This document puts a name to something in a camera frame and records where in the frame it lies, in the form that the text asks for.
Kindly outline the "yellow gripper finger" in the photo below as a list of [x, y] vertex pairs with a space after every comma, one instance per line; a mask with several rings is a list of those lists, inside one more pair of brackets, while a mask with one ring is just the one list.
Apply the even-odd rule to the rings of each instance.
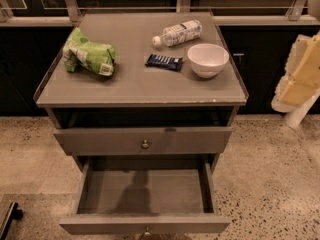
[[309, 87], [312, 96], [320, 88], [320, 34], [309, 37], [307, 49], [290, 82]]
[[309, 87], [290, 82], [291, 75], [298, 67], [307, 49], [308, 40], [308, 36], [299, 34], [291, 47], [285, 65], [285, 74], [281, 77], [271, 102], [271, 107], [275, 111], [291, 112], [312, 96], [312, 90]]

